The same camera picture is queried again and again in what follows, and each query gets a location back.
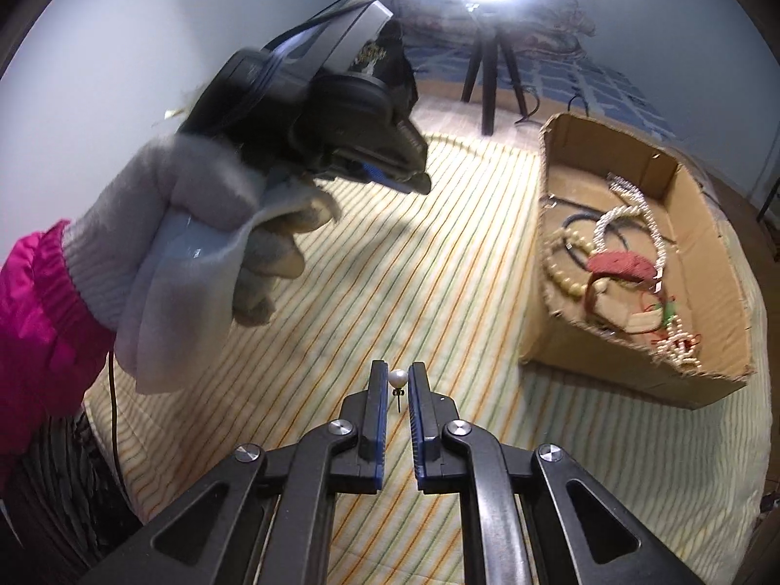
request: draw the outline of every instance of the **bed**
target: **bed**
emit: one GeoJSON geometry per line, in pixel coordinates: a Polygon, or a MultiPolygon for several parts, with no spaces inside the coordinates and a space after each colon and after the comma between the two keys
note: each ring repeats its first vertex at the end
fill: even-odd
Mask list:
{"type": "MultiPolygon", "coordinates": [[[[424,97],[415,119],[476,132],[479,111],[424,97]]],[[[765,312],[736,236],[721,218],[758,369],[739,392],[691,412],[520,365],[540,163],[535,130],[514,128],[514,118],[498,111],[497,138],[510,135],[512,145],[429,134],[429,196],[329,185],[346,215],[301,239],[307,271],[278,293],[274,322],[233,328],[190,388],[144,397],[118,372],[122,473],[142,520],[237,443],[275,448],[332,418],[364,388],[372,359],[420,359],[463,416],[511,445],[563,445],[706,583],[731,582],[758,513],[771,423],[765,312]]],[[[105,375],[85,404],[110,451],[105,375]]],[[[339,499],[329,583],[461,584],[457,499],[417,493],[407,409],[391,406],[388,416],[385,489],[339,499]]]]}

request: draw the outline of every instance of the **metal screw cap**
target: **metal screw cap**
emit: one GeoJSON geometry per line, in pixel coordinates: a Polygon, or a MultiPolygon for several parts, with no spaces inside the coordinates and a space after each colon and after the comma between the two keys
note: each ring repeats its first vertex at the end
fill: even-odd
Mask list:
{"type": "Polygon", "coordinates": [[[559,462],[563,457],[561,447],[557,445],[541,445],[539,447],[539,457],[545,462],[559,462]]]}
{"type": "Polygon", "coordinates": [[[239,445],[235,448],[235,451],[233,451],[233,457],[244,464],[254,462],[260,457],[260,447],[251,443],[248,445],[239,445]]]}
{"type": "Polygon", "coordinates": [[[465,420],[451,420],[447,422],[447,431],[452,435],[468,435],[471,433],[471,425],[465,420]]]}
{"type": "Polygon", "coordinates": [[[353,428],[354,427],[349,420],[342,420],[342,418],[338,418],[338,420],[331,420],[328,423],[328,430],[334,435],[346,435],[347,433],[352,433],[353,428]]]}

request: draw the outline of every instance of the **pearl necklace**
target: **pearl necklace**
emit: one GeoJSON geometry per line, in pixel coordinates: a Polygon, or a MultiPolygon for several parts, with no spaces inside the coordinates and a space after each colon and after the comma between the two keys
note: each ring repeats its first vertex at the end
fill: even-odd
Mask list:
{"type": "MultiPolygon", "coordinates": [[[[658,224],[650,210],[650,205],[644,194],[632,183],[619,175],[607,175],[609,189],[616,193],[626,203],[625,206],[615,207],[607,211],[596,223],[593,234],[593,245],[596,253],[607,250],[605,233],[607,226],[620,217],[641,217],[650,232],[650,239],[655,246],[655,278],[660,281],[666,266],[666,246],[664,238],[658,230],[658,224]]],[[[695,371],[701,369],[701,361],[695,357],[697,344],[695,337],[683,329],[683,320],[678,315],[672,315],[667,326],[668,336],[655,344],[655,353],[662,359],[668,360],[676,367],[693,367],[695,371]]]]}
{"type": "Polygon", "coordinates": [[[555,281],[555,285],[568,294],[568,296],[582,298],[587,290],[587,285],[579,284],[567,277],[563,271],[559,270],[558,264],[555,263],[555,259],[552,256],[555,246],[562,242],[568,242],[568,244],[580,249],[588,256],[594,253],[593,242],[588,242],[584,236],[572,228],[556,228],[547,236],[545,245],[542,248],[542,263],[545,265],[545,270],[551,280],[555,281]]]}
{"type": "Polygon", "coordinates": [[[701,361],[695,357],[696,343],[693,335],[683,329],[683,320],[673,314],[667,328],[668,337],[655,344],[655,353],[671,361],[677,367],[701,369],[701,361]]]}
{"type": "Polygon", "coordinates": [[[643,193],[625,178],[610,174],[607,176],[607,179],[609,180],[610,190],[619,195],[627,204],[622,207],[615,207],[599,218],[593,233],[595,252],[603,253],[607,250],[605,234],[607,232],[607,226],[614,220],[617,220],[620,217],[641,217],[647,225],[647,230],[650,232],[650,239],[653,240],[653,246],[655,246],[655,273],[656,279],[660,280],[664,273],[664,267],[666,266],[666,246],[664,245],[664,238],[661,236],[661,231],[658,230],[658,224],[656,224],[655,218],[653,217],[653,212],[647,204],[647,200],[643,193]]]}

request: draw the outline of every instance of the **pink sleeve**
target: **pink sleeve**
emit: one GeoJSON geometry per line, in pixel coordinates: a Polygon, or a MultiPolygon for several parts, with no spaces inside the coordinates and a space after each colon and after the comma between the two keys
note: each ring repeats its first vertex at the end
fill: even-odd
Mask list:
{"type": "Polygon", "coordinates": [[[114,344],[70,280],[65,224],[19,240],[0,271],[0,494],[44,420],[78,411],[114,344]]]}

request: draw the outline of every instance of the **white glove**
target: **white glove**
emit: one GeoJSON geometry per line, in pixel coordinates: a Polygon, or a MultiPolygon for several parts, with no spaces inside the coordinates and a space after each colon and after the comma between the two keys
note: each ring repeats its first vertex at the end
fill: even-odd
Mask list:
{"type": "Polygon", "coordinates": [[[268,176],[251,170],[234,150],[200,136],[174,135],[147,143],[95,205],[65,228],[62,248],[73,284],[95,319],[116,331],[136,273],[169,207],[231,232],[264,206],[275,185],[284,183],[291,203],[300,203],[296,193],[312,198],[306,208],[252,231],[233,298],[240,323],[267,323],[278,277],[292,279],[303,272],[303,255],[292,234],[314,231],[338,218],[338,206],[313,185],[288,179],[281,169],[268,176]]]}

